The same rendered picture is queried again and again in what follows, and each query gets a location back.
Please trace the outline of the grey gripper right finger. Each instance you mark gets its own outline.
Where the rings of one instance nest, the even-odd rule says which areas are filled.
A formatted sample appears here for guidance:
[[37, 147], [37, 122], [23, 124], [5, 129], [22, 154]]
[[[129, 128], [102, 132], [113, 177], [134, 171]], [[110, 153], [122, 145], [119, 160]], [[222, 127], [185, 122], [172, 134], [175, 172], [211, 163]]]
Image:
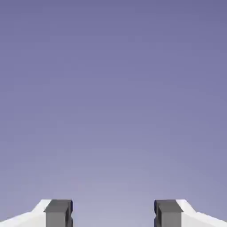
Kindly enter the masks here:
[[155, 200], [154, 212], [154, 227], [227, 227], [227, 221], [196, 212], [185, 199]]

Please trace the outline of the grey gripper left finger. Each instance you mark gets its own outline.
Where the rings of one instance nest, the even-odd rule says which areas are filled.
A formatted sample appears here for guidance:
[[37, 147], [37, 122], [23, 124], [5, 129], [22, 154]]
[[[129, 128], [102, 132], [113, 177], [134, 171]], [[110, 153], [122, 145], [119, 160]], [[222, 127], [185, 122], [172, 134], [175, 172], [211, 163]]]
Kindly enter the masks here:
[[73, 227], [73, 200], [42, 199], [30, 212], [0, 222], [0, 227]]

